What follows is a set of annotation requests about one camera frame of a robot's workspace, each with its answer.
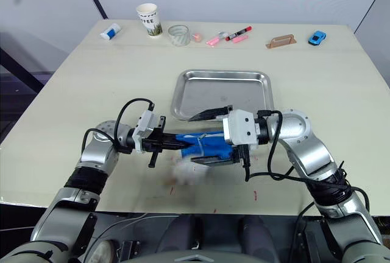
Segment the blue toy car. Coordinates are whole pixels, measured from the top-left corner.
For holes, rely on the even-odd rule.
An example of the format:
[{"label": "blue toy car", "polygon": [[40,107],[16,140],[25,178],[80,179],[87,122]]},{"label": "blue toy car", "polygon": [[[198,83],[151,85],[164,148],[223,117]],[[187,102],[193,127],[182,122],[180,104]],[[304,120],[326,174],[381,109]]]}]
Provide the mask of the blue toy car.
[{"label": "blue toy car", "polygon": [[321,41],[326,38],[326,36],[327,36],[326,33],[321,32],[320,30],[317,30],[313,34],[313,36],[310,37],[309,44],[311,44],[313,46],[318,46],[318,45],[320,45]]}]

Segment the metal tray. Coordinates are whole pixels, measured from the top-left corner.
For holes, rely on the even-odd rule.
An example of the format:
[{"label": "metal tray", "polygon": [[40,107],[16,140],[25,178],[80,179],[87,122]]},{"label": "metal tray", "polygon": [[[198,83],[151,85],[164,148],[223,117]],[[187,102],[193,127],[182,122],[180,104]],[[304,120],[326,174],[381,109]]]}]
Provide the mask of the metal tray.
[{"label": "metal tray", "polygon": [[273,110],[269,77],[260,71],[187,70],[179,75],[171,112],[180,120],[233,105],[253,114]]}]

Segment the pink marker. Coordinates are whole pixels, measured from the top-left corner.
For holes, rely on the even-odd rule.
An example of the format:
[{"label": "pink marker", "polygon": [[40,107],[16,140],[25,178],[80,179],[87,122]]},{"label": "pink marker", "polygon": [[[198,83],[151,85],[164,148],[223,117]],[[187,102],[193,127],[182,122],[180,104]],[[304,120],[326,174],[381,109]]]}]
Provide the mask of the pink marker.
[{"label": "pink marker", "polygon": [[211,40],[207,41],[206,44],[208,44],[211,47],[214,47],[219,41],[221,41],[223,38],[225,38],[228,35],[227,32],[220,32],[218,35]]},{"label": "pink marker", "polygon": [[249,38],[248,35],[238,36],[238,37],[233,38],[232,42],[233,43],[238,43],[238,42],[244,41],[244,40],[246,40],[248,38]]},{"label": "pink marker", "polygon": [[237,33],[234,33],[233,35],[230,35],[229,37],[226,37],[225,40],[226,41],[230,41],[231,39],[234,39],[235,37],[240,36],[241,34],[246,33],[246,32],[248,32],[250,30],[252,30],[251,26],[246,27],[245,29],[239,30]]}]

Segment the floor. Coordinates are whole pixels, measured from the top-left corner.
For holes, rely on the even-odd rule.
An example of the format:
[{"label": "floor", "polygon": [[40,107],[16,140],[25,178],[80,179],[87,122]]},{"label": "floor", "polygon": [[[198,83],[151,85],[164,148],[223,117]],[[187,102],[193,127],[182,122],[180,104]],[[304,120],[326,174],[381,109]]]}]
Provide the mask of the floor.
[{"label": "floor", "polygon": [[[52,74],[34,74],[45,84]],[[0,143],[37,94],[11,74],[0,74]]]}]

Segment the white table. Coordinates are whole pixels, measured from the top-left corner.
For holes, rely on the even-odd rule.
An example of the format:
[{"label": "white table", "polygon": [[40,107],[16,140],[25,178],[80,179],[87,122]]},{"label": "white table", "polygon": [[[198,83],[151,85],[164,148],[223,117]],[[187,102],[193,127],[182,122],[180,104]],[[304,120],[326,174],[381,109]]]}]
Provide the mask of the white table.
[{"label": "white table", "polygon": [[[99,33],[111,23],[122,31],[111,41]],[[115,119],[123,104],[147,97],[155,112],[167,116],[166,132],[208,129],[209,123],[174,119],[170,106],[177,76],[186,69],[259,70],[272,83],[275,108],[306,112],[315,134],[335,160],[345,160],[349,181],[367,191],[372,215],[390,214],[390,92],[370,58],[347,26],[253,24],[249,39],[174,47],[167,28],[149,38],[139,21],[102,20],[59,67],[21,116],[0,150],[0,197],[3,203],[47,206],[73,171],[86,129]],[[205,38],[248,24],[186,23]],[[307,43],[315,30],[327,33],[318,47]],[[293,33],[297,44],[266,49],[273,37]],[[122,122],[133,125],[145,105],[133,105]],[[252,158],[252,171],[265,169],[268,146]],[[219,167],[200,186],[164,185],[176,153],[164,152],[155,169],[150,154],[121,155],[97,210],[297,214],[311,201],[305,185],[267,177],[244,182],[239,165]],[[290,163],[281,146],[274,170]],[[318,214],[312,209],[310,214]]]}]

